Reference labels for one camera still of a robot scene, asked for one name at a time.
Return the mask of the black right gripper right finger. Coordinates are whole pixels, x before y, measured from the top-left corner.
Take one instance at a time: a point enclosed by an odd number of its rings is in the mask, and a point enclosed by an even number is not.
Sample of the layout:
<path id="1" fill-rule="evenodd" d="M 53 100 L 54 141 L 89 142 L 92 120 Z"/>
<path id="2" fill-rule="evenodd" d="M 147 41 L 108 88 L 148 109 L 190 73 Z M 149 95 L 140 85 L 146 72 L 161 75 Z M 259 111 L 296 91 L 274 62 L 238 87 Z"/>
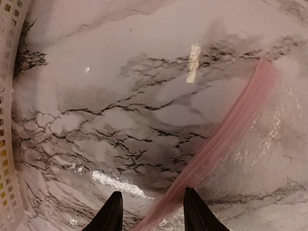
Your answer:
<path id="1" fill-rule="evenodd" d="M 183 212 L 186 231 L 229 231 L 215 217 L 194 188 L 185 189 Z"/>

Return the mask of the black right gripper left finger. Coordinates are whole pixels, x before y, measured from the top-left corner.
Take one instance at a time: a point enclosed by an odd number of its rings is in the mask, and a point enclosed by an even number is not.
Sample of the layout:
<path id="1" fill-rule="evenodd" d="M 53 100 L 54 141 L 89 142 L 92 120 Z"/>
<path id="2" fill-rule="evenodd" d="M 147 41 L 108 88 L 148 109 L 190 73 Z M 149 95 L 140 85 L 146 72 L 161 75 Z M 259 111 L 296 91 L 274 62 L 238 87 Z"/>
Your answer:
<path id="1" fill-rule="evenodd" d="M 82 231 L 122 231 L 123 198 L 120 191 L 115 191 Z"/>

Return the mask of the clear zip top bag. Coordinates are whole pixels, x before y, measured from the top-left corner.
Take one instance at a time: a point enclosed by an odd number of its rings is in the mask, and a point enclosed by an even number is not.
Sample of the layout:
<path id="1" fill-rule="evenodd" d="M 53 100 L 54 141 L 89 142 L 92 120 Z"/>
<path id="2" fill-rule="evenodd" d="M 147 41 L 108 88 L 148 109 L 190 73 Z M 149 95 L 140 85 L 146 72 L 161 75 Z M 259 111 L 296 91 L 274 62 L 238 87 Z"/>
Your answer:
<path id="1" fill-rule="evenodd" d="M 250 218 L 254 230 L 285 230 L 308 202 L 308 67 L 283 57 L 259 60 L 221 124 L 136 226 L 152 231 L 189 190 Z"/>

